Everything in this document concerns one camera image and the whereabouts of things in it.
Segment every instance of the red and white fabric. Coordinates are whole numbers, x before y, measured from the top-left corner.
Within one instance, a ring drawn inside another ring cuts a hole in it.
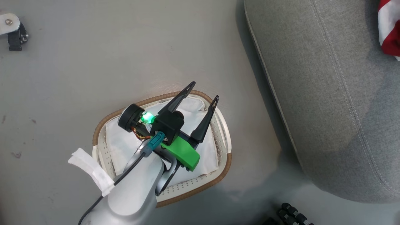
[[[400,61],[400,0],[380,0],[379,42],[385,54]]]

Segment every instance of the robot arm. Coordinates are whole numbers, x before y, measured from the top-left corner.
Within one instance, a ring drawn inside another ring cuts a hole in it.
[[[191,82],[157,116],[136,104],[122,112],[118,125],[144,140],[111,193],[103,199],[100,197],[78,225],[141,225],[155,209],[156,196],[168,186],[179,167],[194,170],[200,159],[196,148],[204,140],[219,100],[216,96],[197,128],[190,136],[185,134],[180,130],[183,115],[176,109],[195,84]],[[161,159],[170,162],[171,167],[166,169]]]

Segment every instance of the screw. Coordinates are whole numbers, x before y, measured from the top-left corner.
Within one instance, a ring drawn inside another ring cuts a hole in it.
[[[12,24],[12,20],[6,19],[6,25],[11,26],[11,24]]]

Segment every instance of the metal bracket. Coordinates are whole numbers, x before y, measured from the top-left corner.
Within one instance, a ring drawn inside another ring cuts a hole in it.
[[[7,13],[0,15],[0,35],[8,34],[8,44],[10,51],[21,51],[21,45],[28,41],[28,33],[20,19]]]

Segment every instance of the black cable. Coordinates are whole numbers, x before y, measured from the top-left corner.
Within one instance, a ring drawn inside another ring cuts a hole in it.
[[[140,162],[140,160],[142,160],[142,158],[144,157],[145,153],[141,153],[139,158],[129,167],[129,169],[124,172],[124,174],[122,174],[122,176],[120,178],[118,178],[117,181],[115,181],[114,186],[117,185],[120,181],[122,181],[123,178],[125,178],[128,173],[133,170],[133,168],[135,168],[135,166]]]
[[[128,173],[129,173],[131,170],[133,170],[133,168],[135,168],[135,166],[140,162],[140,160],[142,160],[142,158],[144,157],[144,155],[145,155],[145,153],[141,153],[141,154],[140,154],[139,158],[129,167],[129,169],[128,169],[126,172],[124,172],[124,174],[122,174],[122,176],[121,176],[120,178],[118,178],[117,181],[114,182],[114,186],[117,185],[119,182],[121,182],[122,179],[125,178],[125,177],[128,175]],[[79,222],[78,222],[78,225],[81,225],[83,219],[90,213],[90,211],[92,211],[92,210],[97,206],[97,204],[98,204],[102,199],[103,199],[103,196],[100,196],[100,197],[97,199],[97,201],[82,215],[82,217],[80,218],[80,220],[79,220]]]
[[[78,225],[80,225],[83,221],[83,219],[94,209],[97,204],[103,199],[103,195],[100,196],[100,198],[97,199],[97,201],[83,214],[83,216],[80,218]]]

